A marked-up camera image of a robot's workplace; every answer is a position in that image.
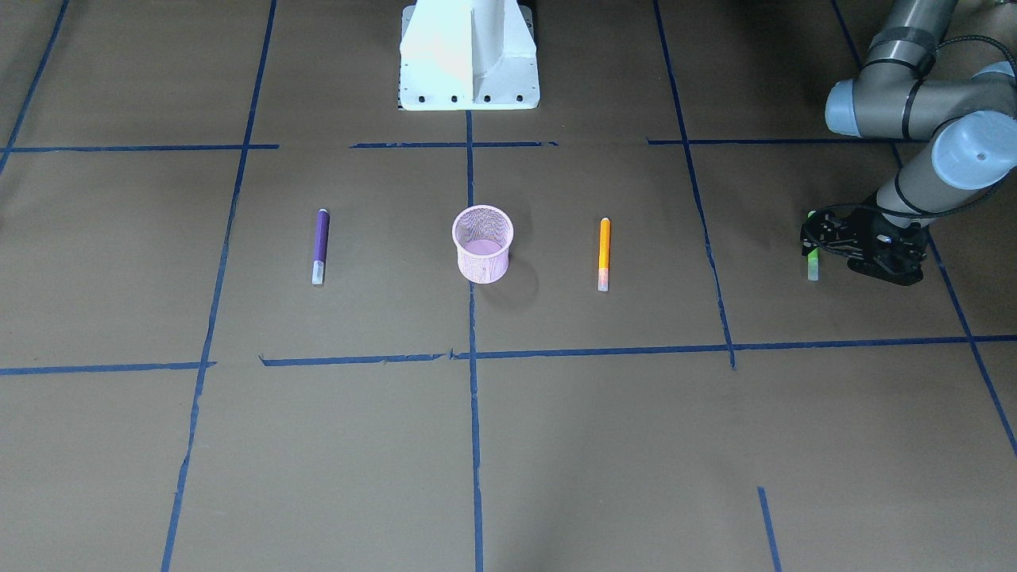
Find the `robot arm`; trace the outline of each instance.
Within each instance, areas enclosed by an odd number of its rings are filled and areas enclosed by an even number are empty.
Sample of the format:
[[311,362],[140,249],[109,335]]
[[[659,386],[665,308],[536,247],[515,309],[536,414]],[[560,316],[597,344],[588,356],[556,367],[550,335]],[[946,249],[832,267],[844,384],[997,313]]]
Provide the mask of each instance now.
[[[856,272],[914,284],[922,278],[929,224],[988,196],[1017,166],[1017,62],[991,39],[941,43],[956,4],[897,0],[858,77],[831,91],[832,131],[930,142],[861,204],[816,211],[801,228],[802,254],[823,248],[846,256]],[[993,43],[1007,61],[969,79],[926,80],[936,52],[963,40]],[[848,208],[845,218],[835,216]]]

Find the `light blue joint cap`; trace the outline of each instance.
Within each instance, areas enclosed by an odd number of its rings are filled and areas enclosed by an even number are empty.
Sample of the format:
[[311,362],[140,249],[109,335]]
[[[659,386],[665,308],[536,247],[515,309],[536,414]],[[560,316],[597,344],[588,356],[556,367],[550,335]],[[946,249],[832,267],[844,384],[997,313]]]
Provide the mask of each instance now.
[[945,183],[964,190],[984,188],[1017,166],[1017,120],[998,111],[975,111],[947,128],[933,144],[933,168]]
[[1010,62],[1008,61],[998,61],[993,65],[986,65],[985,67],[981,68],[981,70],[979,70],[978,73],[975,73],[974,76],[976,77],[978,75],[981,75],[982,73],[1005,73],[1010,77],[1013,77],[1014,68],[1010,67]]
[[827,127],[834,133],[860,137],[854,117],[854,79],[838,81],[827,98]]

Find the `pink mesh pencil cup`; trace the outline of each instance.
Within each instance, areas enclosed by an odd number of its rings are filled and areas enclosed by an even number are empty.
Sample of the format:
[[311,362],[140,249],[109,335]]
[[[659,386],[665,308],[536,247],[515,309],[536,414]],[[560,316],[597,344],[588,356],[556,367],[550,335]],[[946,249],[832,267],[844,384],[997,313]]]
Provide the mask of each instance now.
[[508,270],[508,246],[515,230],[500,209],[477,205],[463,211],[452,225],[459,271],[476,284],[490,284]]

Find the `blue tape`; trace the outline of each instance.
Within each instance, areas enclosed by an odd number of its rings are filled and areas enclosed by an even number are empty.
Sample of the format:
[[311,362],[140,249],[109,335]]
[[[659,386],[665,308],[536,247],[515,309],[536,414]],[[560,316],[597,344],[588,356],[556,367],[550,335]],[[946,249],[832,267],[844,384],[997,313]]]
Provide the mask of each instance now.
[[625,348],[588,348],[588,349],[534,349],[522,351],[481,351],[477,359],[512,359],[520,357],[578,357],[590,355],[651,355],[659,353],[703,353],[727,351],[728,346],[693,345],[693,346],[651,346]]
[[474,142],[474,148],[485,147],[485,148],[500,148],[507,149],[514,147],[544,147],[544,144],[540,141],[480,141]]
[[847,22],[844,21],[844,14],[840,11],[840,6],[837,5],[837,0],[830,0],[831,6],[833,6],[833,12],[837,15],[837,21],[840,23],[840,30],[844,34],[844,39],[847,40],[847,46],[851,50],[851,57],[854,58],[854,65],[861,68],[861,56],[858,55],[858,50],[854,47],[854,41],[851,40],[851,33],[847,30]]
[[201,348],[201,364],[197,370],[197,380],[194,384],[194,398],[191,401],[190,427],[187,436],[187,452],[184,460],[180,464],[180,473],[177,476],[177,490],[173,498],[173,511],[170,514],[170,527],[166,533],[166,548],[163,551],[162,572],[169,572],[170,562],[173,558],[173,547],[176,542],[177,524],[180,521],[180,507],[183,504],[184,490],[187,484],[187,472],[190,468],[190,456],[194,448],[194,433],[197,430],[198,401],[204,389],[205,371],[207,370],[208,355],[212,352],[212,339],[216,332],[216,318],[219,313],[219,300],[223,293],[223,281],[226,276],[226,263],[230,253],[230,234],[233,230],[233,220],[237,214],[237,201],[240,197],[240,187],[244,180],[244,169],[247,166],[247,153],[250,150],[251,133],[254,130],[254,117],[257,111],[258,97],[261,91],[261,80],[264,77],[265,61],[268,58],[268,44],[272,41],[272,28],[276,19],[276,3],[272,0],[268,10],[268,22],[265,25],[264,41],[261,45],[261,59],[258,63],[257,76],[254,80],[254,93],[251,96],[250,113],[247,116],[247,128],[244,132],[244,145],[240,152],[240,164],[237,166],[237,179],[233,185],[233,199],[230,204],[230,215],[226,221],[226,233],[223,238],[223,249],[219,260],[219,272],[216,276],[216,289],[212,297],[212,308],[208,310],[208,332],[205,335],[204,345]]
[[964,344],[967,338],[946,336],[941,338],[888,338],[873,340],[830,340],[810,342],[769,342],[758,344],[734,344],[737,351],[759,351],[775,349],[823,349],[848,347],[920,346],[933,344]]
[[466,206],[473,207],[473,112],[469,110],[466,112]]
[[[249,145],[249,150],[277,150],[279,145]],[[154,151],[241,151],[243,145],[147,145],[114,147],[16,147],[11,153],[56,153],[61,151],[79,153],[130,153]]]
[[724,309],[724,295],[720,288],[720,276],[717,274],[717,262],[713,258],[713,246],[710,243],[710,231],[706,224],[706,213],[703,211],[703,201],[700,196],[699,181],[696,178],[696,165],[693,162],[692,147],[689,145],[689,132],[685,130],[685,120],[681,113],[681,100],[678,98],[678,84],[674,79],[674,66],[671,64],[671,52],[667,47],[667,37],[664,34],[664,20],[660,15],[660,2],[653,0],[653,11],[657,16],[657,32],[660,34],[660,47],[664,52],[664,63],[667,67],[667,77],[671,83],[671,97],[674,99],[674,113],[678,119],[678,130],[681,132],[681,140],[685,141],[682,148],[685,152],[685,163],[689,166],[689,178],[693,184],[693,197],[696,199],[696,209],[699,211],[700,223],[703,225],[703,241],[706,245],[706,256],[710,262],[710,270],[713,272],[713,282],[717,288],[717,309],[720,312],[720,323],[724,328],[724,340],[727,342],[728,358],[731,361],[731,368],[737,369],[734,358],[734,347],[731,342],[731,331],[727,324],[727,311]]
[[[472,119],[468,118],[467,121],[472,123]],[[548,145],[557,147],[558,144],[554,141],[548,142]],[[350,146],[350,149],[470,149],[473,148],[517,148],[517,147],[544,147],[541,141],[479,141],[472,142],[470,140],[458,142],[458,141],[418,141],[418,142],[361,142]]]
[[[207,367],[215,365],[210,361]],[[104,365],[46,365],[41,367],[0,367],[0,376],[47,376],[53,374],[109,374],[115,371],[152,371],[155,369],[197,369],[198,361],[171,363],[111,363]]]
[[464,148],[465,142],[364,142],[350,146],[350,149],[450,149]]
[[981,380],[985,383],[985,389],[989,390],[989,396],[993,400],[993,406],[996,407],[996,414],[999,415],[1000,422],[1003,423],[1003,431],[1006,433],[1007,440],[1010,442],[1010,449],[1013,450],[1014,456],[1017,456],[1017,439],[1014,438],[1013,427],[1010,426],[1010,420],[1007,418],[1006,410],[1003,409],[1003,403],[1000,401],[1000,396],[996,393],[996,386],[993,384],[993,380],[989,376],[989,368],[985,367],[985,362],[981,358],[981,352],[978,351],[978,343],[975,340],[975,337],[971,335],[971,328],[968,326],[967,318],[964,316],[964,310],[960,306],[960,300],[957,297],[957,292],[954,290],[953,284],[950,282],[950,275],[947,274],[947,267],[943,264],[943,259],[940,256],[940,249],[936,246],[936,241],[933,240],[932,236],[929,237],[929,245],[932,247],[933,256],[936,259],[936,265],[939,267],[940,274],[943,276],[943,282],[947,285],[947,291],[950,293],[950,300],[953,302],[954,309],[957,310],[957,318],[960,319],[960,325],[964,328],[964,335],[971,346],[971,353],[974,355],[974,361],[978,365],[978,373],[981,374]]
[[[975,336],[977,342],[1017,342],[1017,335]],[[940,344],[966,344],[968,339],[963,336],[944,336],[937,338],[884,338],[869,340],[817,340],[804,342],[763,342],[732,344],[734,351],[768,351],[787,349],[828,349],[853,347],[893,347],[921,346]],[[476,359],[519,359],[528,357],[582,357],[595,355],[653,355],[670,353],[710,353],[728,350],[726,344],[701,344],[684,346],[642,346],[615,348],[572,348],[572,349],[530,349],[505,351],[477,351],[475,354],[464,352],[420,353],[407,355],[368,355],[349,357],[307,357],[296,359],[264,359],[261,363],[267,367],[298,366],[298,365],[337,365],[347,363],[383,363],[398,361],[433,361],[441,358],[464,360],[475,356]]]
[[60,35],[60,27],[63,25],[64,15],[67,13],[67,4],[70,0],[64,0],[63,4],[60,5],[60,13],[57,14],[57,21],[53,24],[53,33],[50,34],[50,42],[46,45],[46,51],[43,52],[43,58],[39,61],[39,67],[36,68],[36,75],[32,78],[32,85],[28,87],[28,93],[24,96],[24,101],[21,103],[21,110],[17,113],[17,121],[14,122],[14,128],[10,131],[10,137],[7,139],[7,147],[3,150],[3,156],[0,157],[0,174],[3,173],[4,168],[7,166],[7,160],[10,158],[11,150],[14,149],[14,141],[17,140],[17,135],[21,131],[21,126],[24,125],[24,118],[28,113],[28,106],[32,105],[32,98],[36,95],[36,89],[39,88],[39,80],[43,77],[43,70],[46,69],[46,63],[50,61],[50,54],[53,53],[53,46],[57,43],[57,37]]
[[780,552],[777,550],[777,535],[773,531],[773,520],[770,518],[770,503],[766,499],[766,489],[757,487],[760,496],[760,509],[763,510],[763,523],[766,525],[766,536],[770,541],[770,558],[773,559],[774,572],[782,572]]
[[480,407],[477,400],[477,298],[470,283],[470,411],[473,427],[473,534],[476,572],[484,572],[484,511],[480,496]]
[[[649,146],[679,146],[683,139],[647,139]],[[873,138],[761,138],[761,139],[690,139],[690,146],[720,146],[720,145],[886,145],[887,139]]]
[[305,357],[296,359],[265,359],[258,356],[265,367],[291,367],[298,365],[345,365],[350,363],[400,363],[407,361],[436,361],[451,358],[450,353],[411,353],[406,355],[360,355],[351,357]]

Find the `floor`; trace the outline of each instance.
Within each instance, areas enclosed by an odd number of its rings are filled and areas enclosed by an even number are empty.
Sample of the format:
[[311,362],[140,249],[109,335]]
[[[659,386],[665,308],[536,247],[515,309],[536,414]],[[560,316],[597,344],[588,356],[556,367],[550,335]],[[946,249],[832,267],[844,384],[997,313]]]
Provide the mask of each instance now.
[[541,0],[472,113],[397,109],[407,3],[0,3],[0,568],[1017,570],[1017,177],[915,286],[798,251],[921,149],[824,123],[889,2]]

